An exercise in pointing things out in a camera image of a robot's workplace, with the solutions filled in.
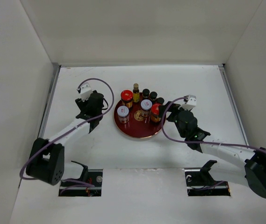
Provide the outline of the white-lid jar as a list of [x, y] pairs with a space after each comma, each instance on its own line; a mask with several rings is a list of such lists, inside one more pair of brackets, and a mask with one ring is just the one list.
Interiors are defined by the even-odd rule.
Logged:
[[149, 117], [151, 113], [151, 107], [152, 107], [152, 102], [148, 99], [144, 99], [140, 103], [141, 106], [141, 116], [142, 117]]
[[127, 106], [120, 106], [117, 109], [117, 116], [122, 124], [126, 124], [129, 121], [129, 108]]

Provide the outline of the red-lid sauce jar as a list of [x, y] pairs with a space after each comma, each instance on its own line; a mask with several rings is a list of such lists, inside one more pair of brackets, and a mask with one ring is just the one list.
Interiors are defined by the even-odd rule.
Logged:
[[130, 110], [133, 106], [133, 92], [130, 90], [123, 90], [121, 92], [121, 101], [122, 105]]
[[150, 119], [154, 123], [159, 123], [161, 121], [159, 117], [159, 106], [161, 106], [161, 104], [155, 103], [151, 107]]

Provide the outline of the black-cap spice bottle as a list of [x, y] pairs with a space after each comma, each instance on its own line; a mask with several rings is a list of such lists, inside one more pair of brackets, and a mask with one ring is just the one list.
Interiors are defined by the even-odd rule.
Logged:
[[143, 91], [142, 91], [143, 99], [148, 99], [149, 95], [150, 95], [150, 90], [149, 89], [143, 89]]
[[156, 103], [163, 105], [165, 100], [162, 97], [157, 98]]
[[151, 101], [156, 101], [158, 94], [155, 91], [150, 92], [149, 98]]

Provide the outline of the small yellow-label brown bottle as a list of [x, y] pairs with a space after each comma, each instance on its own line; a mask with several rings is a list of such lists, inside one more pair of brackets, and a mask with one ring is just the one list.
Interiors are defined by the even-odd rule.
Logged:
[[138, 103], [140, 101], [140, 94], [139, 94], [139, 85], [138, 83], [133, 84], [133, 102]]

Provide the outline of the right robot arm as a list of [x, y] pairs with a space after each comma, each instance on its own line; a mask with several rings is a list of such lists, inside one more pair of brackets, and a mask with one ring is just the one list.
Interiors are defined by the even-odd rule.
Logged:
[[191, 110], [184, 109], [175, 101], [160, 106], [159, 116], [175, 124], [188, 148], [208, 154], [234, 165], [234, 168], [217, 166], [217, 161], [208, 161], [200, 170], [200, 179], [207, 184], [206, 190], [214, 187], [215, 181], [234, 182], [249, 187], [256, 195], [266, 199], [266, 148], [235, 143], [225, 143], [211, 133], [198, 127], [198, 120]]

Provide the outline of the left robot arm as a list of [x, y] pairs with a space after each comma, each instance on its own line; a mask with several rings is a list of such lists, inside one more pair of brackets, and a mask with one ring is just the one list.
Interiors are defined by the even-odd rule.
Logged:
[[99, 125], [103, 117], [104, 101], [104, 95], [97, 91], [93, 91], [85, 101], [76, 99], [80, 113], [56, 135], [34, 141], [22, 173], [53, 186], [59, 183], [65, 171], [66, 146], [90, 134]]

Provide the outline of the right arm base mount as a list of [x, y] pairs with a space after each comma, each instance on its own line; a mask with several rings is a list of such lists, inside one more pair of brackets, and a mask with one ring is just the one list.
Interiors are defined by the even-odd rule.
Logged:
[[230, 196], [228, 183], [215, 181], [209, 173], [216, 163], [209, 160], [201, 168], [184, 170], [188, 196]]

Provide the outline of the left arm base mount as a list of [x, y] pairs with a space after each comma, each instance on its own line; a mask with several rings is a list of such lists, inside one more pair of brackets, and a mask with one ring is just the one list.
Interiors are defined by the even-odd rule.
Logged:
[[65, 165], [58, 195], [60, 197], [100, 197], [102, 183], [102, 169], [89, 169], [85, 164], [71, 161]]

